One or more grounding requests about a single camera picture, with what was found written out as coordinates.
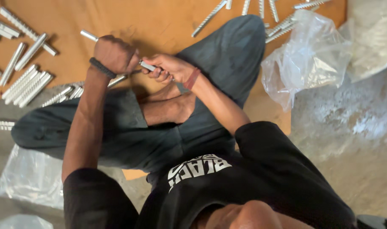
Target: plastic wrap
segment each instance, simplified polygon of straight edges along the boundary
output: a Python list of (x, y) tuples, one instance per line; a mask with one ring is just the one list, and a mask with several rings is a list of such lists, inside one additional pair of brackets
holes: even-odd
[(15, 145), (0, 177), (0, 196), (63, 209), (62, 160)]
[[(261, 64), (268, 95), (291, 110), (295, 94), (308, 88), (342, 85), (351, 58), (351, 36), (343, 37), (333, 21), (308, 10), (295, 12), (297, 21), (287, 43)], [(342, 28), (350, 31), (349, 24)]]
[(348, 72), (356, 82), (387, 68), (387, 0), (349, 0), (348, 20), (355, 22)]
[(15, 215), (0, 221), (0, 229), (53, 229), (53, 226), (38, 216)]

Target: black wristband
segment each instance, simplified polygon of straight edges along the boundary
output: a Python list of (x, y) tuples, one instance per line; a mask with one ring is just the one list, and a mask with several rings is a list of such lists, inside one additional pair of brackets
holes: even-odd
[(96, 58), (92, 57), (90, 58), (89, 62), (95, 66), (99, 71), (103, 72), (106, 76), (108, 76), (110, 79), (114, 79), (117, 77), (117, 74), (110, 71), (110, 69), (106, 68), (104, 65), (100, 63), (100, 61), (96, 60)]

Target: t-shirt sleeve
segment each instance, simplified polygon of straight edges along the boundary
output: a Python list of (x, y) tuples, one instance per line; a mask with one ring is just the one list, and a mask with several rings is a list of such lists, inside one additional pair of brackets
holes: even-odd
[(66, 229), (134, 228), (138, 212), (120, 185), (98, 169), (79, 169), (64, 182)]
[(249, 123), (237, 129), (235, 137), (244, 158), (273, 168), (278, 166), (289, 170), (307, 168), (324, 180), (318, 169), (298, 150), (277, 124), (267, 121)]

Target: gray floor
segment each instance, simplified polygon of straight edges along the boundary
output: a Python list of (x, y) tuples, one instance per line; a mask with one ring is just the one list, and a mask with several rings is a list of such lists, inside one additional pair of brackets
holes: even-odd
[[(59, 91), (44, 92), (32, 107)], [(27, 109), (0, 101), (0, 118), (18, 119)], [(387, 70), (339, 89), (323, 87), (297, 94), (291, 140), (327, 178), (356, 214), (387, 217)], [(9, 132), (0, 131), (0, 174), (13, 147)], [(145, 178), (126, 181), (121, 170), (101, 168), (119, 181), (140, 210), (150, 191)], [(0, 220), (14, 214), (36, 214), (64, 228), (62, 211), (0, 198)]]

